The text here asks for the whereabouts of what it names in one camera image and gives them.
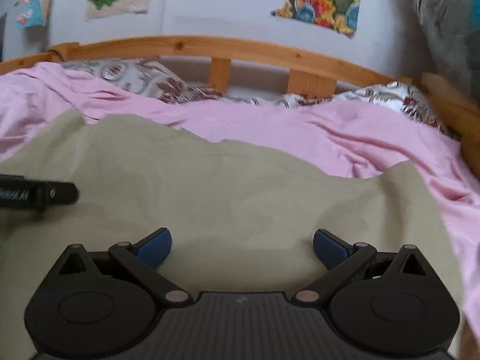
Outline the beige brown olive hooded jacket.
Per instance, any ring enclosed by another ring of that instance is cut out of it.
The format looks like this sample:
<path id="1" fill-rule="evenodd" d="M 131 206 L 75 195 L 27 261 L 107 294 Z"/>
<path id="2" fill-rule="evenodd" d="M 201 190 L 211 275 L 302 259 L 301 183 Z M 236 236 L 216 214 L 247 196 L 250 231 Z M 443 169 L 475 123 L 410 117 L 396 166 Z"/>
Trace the beige brown olive hooded jacket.
<path id="1" fill-rule="evenodd" d="M 439 206 L 411 163 L 368 179 L 333 177 L 280 150 L 211 143 L 135 115 L 87 124 L 57 117 L 1 164 L 29 179 L 74 183 L 75 205 L 1 213 L 1 357 L 35 349 L 24 310 L 64 249 L 106 250 L 159 228 L 173 248 L 160 272 L 190 293 L 292 293 L 325 272 L 315 230 L 381 251 L 414 244 L 458 304 L 462 278 Z"/>

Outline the plastic bag of clothes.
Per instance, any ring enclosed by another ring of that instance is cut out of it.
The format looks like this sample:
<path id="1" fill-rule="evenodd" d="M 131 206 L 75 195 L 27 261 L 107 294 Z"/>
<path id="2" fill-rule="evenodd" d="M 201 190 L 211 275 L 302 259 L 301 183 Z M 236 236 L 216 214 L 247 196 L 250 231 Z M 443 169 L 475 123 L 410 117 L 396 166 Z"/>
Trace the plastic bag of clothes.
<path id="1" fill-rule="evenodd" d="M 438 74 L 479 101 L 479 0 L 412 0 Z"/>

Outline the pink bed sheet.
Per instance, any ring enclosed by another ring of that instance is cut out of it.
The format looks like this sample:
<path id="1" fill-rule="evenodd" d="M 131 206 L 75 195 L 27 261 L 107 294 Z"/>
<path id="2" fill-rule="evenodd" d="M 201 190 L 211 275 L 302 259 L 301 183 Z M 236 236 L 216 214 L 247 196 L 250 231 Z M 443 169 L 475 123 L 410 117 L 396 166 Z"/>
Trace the pink bed sheet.
<path id="1" fill-rule="evenodd" d="M 439 206 L 461 273 L 460 306 L 470 328 L 479 330 L 479 183 L 462 162 L 459 144 L 438 130 L 358 101 L 297 109 L 219 101 L 169 105 L 87 72 L 39 63 L 1 77 L 1 165 L 68 111 L 89 125 L 107 116 L 138 116 L 211 143 L 280 150 L 333 177 L 374 178 L 411 163 Z"/>

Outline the floral white bedding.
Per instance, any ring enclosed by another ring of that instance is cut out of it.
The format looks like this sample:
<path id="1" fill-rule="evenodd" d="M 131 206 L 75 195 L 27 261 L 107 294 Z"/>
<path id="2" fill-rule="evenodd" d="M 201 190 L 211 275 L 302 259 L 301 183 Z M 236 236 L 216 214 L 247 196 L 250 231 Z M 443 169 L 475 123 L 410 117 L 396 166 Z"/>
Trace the floral white bedding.
<path id="1" fill-rule="evenodd" d="M 220 100 L 244 102 L 258 107 L 293 109 L 326 102 L 365 102 L 400 113 L 407 119 L 435 128 L 456 141 L 460 139 L 458 133 L 439 120 L 418 88 L 400 81 L 357 88 L 327 97 L 308 98 L 300 94 L 282 94 L 267 100 L 261 97 L 227 97 L 213 88 L 190 85 L 162 65 L 157 58 L 71 60 L 62 62 L 61 66 L 67 70 L 87 72 L 130 93 L 157 98 L 168 104 Z"/>

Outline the orange-haired anime girl poster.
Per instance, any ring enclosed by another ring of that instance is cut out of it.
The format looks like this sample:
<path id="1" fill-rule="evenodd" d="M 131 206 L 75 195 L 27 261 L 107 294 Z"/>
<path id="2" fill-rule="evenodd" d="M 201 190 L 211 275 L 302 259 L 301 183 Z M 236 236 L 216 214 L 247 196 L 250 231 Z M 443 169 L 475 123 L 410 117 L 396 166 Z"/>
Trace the orange-haired anime girl poster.
<path id="1" fill-rule="evenodd" d="M 50 0 L 19 0 L 20 13 L 16 25 L 20 28 L 46 27 L 50 13 Z"/>

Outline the wooden bed frame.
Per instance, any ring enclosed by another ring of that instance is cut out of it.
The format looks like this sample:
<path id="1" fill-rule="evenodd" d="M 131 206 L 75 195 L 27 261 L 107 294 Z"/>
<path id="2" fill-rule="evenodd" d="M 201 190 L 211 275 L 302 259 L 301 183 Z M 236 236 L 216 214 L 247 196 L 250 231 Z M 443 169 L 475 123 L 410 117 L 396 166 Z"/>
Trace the wooden bed frame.
<path id="1" fill-rule="evenodd" d="M 39 62 L 79 59 L 133 59 L 145 56 L 189 56 L 210 59 L 208 84 L 225 92 L 230 83 L 234 60 L 263 63 L 289 71 L 287 89 L 291 93 L 319 98 L 333 94 L 338 82 L 366 87 L 386 84 L 391 77 L 340 58 L 280 46 L 263 41 L 229 37 L 160 36 L 134 37 L 82 45 L 68 42 L 47 51 L 1 63 L 1 73 L 30 68 Z M 447 79 L 425 73 L 420 80 L 402 76 L 406 84 L 419 88 L 439 119 L 460 134 L 461 154 L 472 173 L 479 174 L 479 108 Z"/>

